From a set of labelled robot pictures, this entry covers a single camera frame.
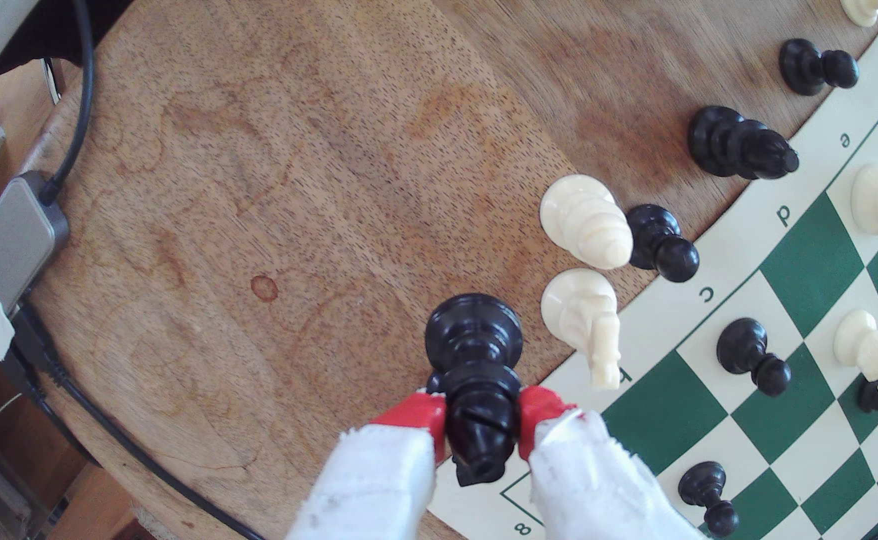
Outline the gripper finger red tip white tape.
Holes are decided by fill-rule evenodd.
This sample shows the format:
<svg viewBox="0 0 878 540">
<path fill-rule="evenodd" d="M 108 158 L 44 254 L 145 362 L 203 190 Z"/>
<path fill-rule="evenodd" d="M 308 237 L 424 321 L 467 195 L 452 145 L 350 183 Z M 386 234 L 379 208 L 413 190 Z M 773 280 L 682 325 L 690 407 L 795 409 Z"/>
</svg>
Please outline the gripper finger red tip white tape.
<svg viewBox="0 0 878 540">
<path fill-rule="evenodd" d="M 598 411 L 541 385 L 518 397 L 518 452 L 547 539 L 705 539 Z"/>
<path fill-rule="evenodd" d="M 286 539 L 414 539 L 445 455 L 442 393 L 412 393 L 341 433 Z"/>
</svg>

